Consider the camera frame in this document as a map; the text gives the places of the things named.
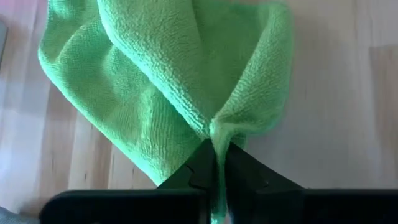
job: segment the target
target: wooden surface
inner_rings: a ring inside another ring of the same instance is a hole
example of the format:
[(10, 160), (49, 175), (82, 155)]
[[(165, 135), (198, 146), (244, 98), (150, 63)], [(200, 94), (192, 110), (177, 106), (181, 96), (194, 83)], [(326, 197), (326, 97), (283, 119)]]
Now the wooden surface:
[[(398, 1), (290, 0), (295, 58), (285, 117), (248, 151), (306, 187), (398, 187)], [(0, 0), (0, 206), (37, 213), (66, 189), (153, 183), (39, 67), (45, 0)]]

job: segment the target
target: wooden table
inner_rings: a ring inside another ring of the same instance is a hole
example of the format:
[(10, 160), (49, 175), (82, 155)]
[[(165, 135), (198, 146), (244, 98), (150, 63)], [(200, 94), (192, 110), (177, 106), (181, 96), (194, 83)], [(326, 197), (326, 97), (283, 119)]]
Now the wooden table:
[[(306, 187), (398, 186), (398, 1), (289, 0), (290, 96), (248, 151)], [(0, 206), (36, 214), (66, 189), (153, 183), (65, 100), (37, 61), (45, 0), (0, 0)]]

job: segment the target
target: black plastic part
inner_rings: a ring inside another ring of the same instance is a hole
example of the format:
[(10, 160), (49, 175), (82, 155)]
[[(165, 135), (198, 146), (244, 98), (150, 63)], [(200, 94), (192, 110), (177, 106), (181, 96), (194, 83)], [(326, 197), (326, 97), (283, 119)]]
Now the black plastic part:
[(77, 190), (49, 201), (41, 224), (210, 223), (215, 195), (215, 152), (210, 140), (155, 190)]
[(233, 144), (225, 169), (234, 224), (398, 223), (398, 190), (304, 189)]

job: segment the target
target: towel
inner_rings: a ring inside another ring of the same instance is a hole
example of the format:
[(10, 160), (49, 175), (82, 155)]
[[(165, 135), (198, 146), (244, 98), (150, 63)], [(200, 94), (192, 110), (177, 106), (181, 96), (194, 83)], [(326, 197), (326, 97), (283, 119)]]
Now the towel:
[(247, 134), (281, 116), (292, 18), (277, 2), (49, 0), (39, 60), (65, 98), (157, 185), (211, 138), (216, 223), (226, 213), (229, 142), (243, 147)]

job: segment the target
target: green microfiber towel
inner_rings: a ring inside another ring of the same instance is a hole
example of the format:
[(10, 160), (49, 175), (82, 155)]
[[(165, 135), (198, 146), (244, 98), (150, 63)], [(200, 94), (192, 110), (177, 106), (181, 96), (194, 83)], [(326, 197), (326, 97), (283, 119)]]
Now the green microfiber towel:
[(230, 140), (243, 146), (282, 112), (292, 21), (276, 2), (49, 0), (39, 60), (157, 185), (211, 138), (220, 178), (213, 220), (222, 222)]

